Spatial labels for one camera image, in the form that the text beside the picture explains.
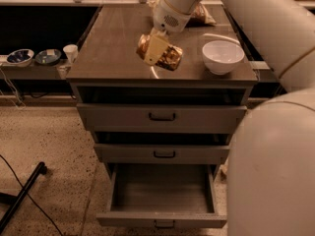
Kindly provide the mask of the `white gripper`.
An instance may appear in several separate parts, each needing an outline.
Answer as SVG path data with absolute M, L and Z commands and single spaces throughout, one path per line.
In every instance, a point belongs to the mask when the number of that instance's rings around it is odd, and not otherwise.
M 156 0 L 153 7 L 154 27 L 145 36 L 145 58 L 149 65 L 154 65 L 167 49 L 169 41 L 168 33 L 181 32 L 184 30 L 190 15 L 182 14 L 165 0 Z

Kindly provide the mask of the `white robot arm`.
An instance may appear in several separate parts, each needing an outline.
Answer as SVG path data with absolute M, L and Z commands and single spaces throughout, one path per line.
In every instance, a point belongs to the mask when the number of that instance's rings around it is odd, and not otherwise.
M 201 0 L 159 0 L 154 22 L 185 26 Z M 221 0 L 286 93 L 233 135 L 228 236 L 315 236 L 315 16 L 293 0 Z

